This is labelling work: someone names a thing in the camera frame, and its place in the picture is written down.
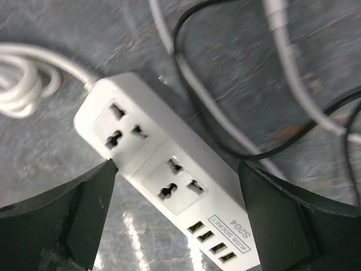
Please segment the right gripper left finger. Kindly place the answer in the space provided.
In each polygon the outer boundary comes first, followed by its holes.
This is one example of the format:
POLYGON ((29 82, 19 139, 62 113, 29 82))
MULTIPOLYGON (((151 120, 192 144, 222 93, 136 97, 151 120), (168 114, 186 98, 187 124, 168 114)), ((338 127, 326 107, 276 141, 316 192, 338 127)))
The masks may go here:
POLYGON ((83 175, 1 208, 1 270, 92 270, 117 167, 83 175))

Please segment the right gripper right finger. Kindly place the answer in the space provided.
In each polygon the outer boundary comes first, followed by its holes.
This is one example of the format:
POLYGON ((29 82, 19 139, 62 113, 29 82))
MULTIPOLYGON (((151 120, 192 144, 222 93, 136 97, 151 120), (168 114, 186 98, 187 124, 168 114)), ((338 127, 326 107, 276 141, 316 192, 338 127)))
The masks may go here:
POLYGON ((247 161, 237 172, 262 270, 360 270, 360 207, 247 161))

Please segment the white power strip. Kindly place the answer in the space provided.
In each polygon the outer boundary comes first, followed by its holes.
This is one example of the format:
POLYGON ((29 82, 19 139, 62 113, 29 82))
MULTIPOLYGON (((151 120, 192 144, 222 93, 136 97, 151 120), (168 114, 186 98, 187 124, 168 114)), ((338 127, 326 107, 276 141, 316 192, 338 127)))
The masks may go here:
POLYGON ((87 89, 77 133, 222 270, 258 267, 237 173, 138 75, 87 89))

